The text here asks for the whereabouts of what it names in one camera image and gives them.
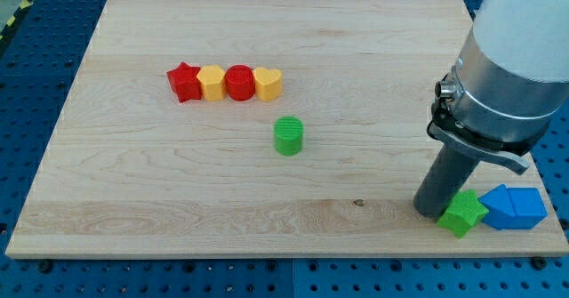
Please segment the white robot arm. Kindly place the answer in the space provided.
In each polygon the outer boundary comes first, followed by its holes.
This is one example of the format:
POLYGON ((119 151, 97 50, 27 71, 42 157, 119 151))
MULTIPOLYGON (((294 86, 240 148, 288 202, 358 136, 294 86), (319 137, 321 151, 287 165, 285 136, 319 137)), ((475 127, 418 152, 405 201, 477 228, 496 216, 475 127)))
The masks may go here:
POLYGON ((483 0, 453 71, 453 117, 487 139, 532 139, 568 98, 568 0, 483 0))

